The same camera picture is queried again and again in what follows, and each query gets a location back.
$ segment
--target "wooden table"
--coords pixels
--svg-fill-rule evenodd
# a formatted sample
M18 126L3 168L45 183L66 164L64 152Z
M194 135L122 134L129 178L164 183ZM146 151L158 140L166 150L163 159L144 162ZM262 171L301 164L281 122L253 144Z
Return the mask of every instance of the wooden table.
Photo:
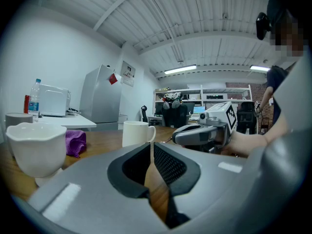
M170 127L156 126L155 142L167 141L174 130L174 128ZM63 169L71 166L81 158L122 148L122 130L86 132L86 135L86 151L80 155L80 158L66 156ZM38 188L35 179L20 170L15 159L10 155L6 144L0 145L0 171L9 191L24 200L27 200ZM153 148L151 149L151 165L145 176L145 186L150 189L152 208L164 221L167 214L169 190L155 167Z

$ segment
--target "mesh panel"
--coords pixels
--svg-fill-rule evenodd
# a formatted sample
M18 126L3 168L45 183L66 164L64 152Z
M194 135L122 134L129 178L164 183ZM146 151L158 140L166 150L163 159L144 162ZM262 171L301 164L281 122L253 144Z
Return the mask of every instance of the mesh panel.
M167 185L180 178L186 172L186 165L179 159L154 145L154 163Z
M151 146L148 145L142 151L125 161L122 165L123 173L133 181L144 185L145 174L151 164Z

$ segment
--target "white wall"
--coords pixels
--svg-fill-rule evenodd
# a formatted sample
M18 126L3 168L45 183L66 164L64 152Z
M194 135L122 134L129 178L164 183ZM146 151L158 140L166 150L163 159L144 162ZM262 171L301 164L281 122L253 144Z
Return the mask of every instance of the white wall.
M117 72L120 74L122 62L125 61L136 69L136 75L133 87L125 83L122 85L120 112L128 115L128 120L140 120L140 109L143 105L147 106L146 115L152 115L153 91L160 84L129 43L123 44L121 50Z
M21 9L1 39L2 130L6 113L23 111L24 96L36 78L42 84L68 88L71 107L78 109L85 75L101 64L120 74L122 60L136 68L136 79L133 88L123 84L120 109L129 119L138 120L140 107L145 104L151 109L152 90L160 85L129 44L121 49L92 28L46 8Z

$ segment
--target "ceiling light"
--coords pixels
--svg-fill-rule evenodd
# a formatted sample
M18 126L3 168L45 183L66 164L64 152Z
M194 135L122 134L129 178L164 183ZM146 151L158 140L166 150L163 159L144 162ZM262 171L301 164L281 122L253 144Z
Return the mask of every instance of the ceiling light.
M267 67L260 67L260 66L250 66L250 69L252 70L260 70L260 71L265 71L265 72L268 72L270 70L270 68L267 68Z
M172 73L176 73L176 72L182 72L182 71L186 71L186 70L192 70L192 69L196 69L197 66L196 65L191 65L191 66L186 66L186 67L181 67L181 68L176 68L176 69L172 69L172 70L167 70L165 71L165 74L172 74Z

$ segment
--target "gray robot arm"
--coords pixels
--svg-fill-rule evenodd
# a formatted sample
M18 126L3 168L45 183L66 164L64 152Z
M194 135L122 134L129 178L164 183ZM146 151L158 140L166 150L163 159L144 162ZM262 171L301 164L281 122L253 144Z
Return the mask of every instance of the gray robot arm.
M217 153L231 140L231 133L236 123L236 117L231 102L219 103L200 114L198 124L186 125L173 133L173 142L182 146L205 146L213 143L214 148L204 148L209 152ZM223 142L216 143L217 132L223 133Z

